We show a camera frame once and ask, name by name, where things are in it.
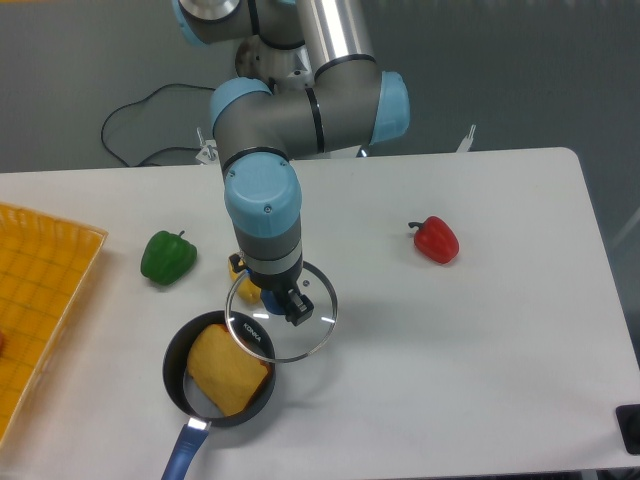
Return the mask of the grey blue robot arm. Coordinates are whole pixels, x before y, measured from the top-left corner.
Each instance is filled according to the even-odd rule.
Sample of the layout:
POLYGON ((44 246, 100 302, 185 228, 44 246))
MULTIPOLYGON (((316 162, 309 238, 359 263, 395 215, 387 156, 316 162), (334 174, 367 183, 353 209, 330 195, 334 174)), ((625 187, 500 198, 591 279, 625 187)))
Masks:
POLYGON ((241 75, 210 100, 225 206, 250 279, 300 324, 313 304, 297 285, 302 193, 292 161, 402 136, 410 123, 406 85, 377 65, 360 1, 176 1, 173 11, 195 44, 255 36, 303 56, 293 89, 241 75))

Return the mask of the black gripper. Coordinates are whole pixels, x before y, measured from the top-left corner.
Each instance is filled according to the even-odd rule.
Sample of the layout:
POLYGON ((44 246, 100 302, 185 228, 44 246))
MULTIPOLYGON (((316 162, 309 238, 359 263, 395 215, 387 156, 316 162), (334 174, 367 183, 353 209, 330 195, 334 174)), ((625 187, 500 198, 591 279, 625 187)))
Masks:
POLYGON ((297 281, 302 273, 303 260, 285 271, 270 274, 255 268, 249 269, 251 281, 262 290, 270 291, 278 305, 285 305, 285 319, 294 326, 299 326, 314 313, 313 302, 300 293, 297 281))

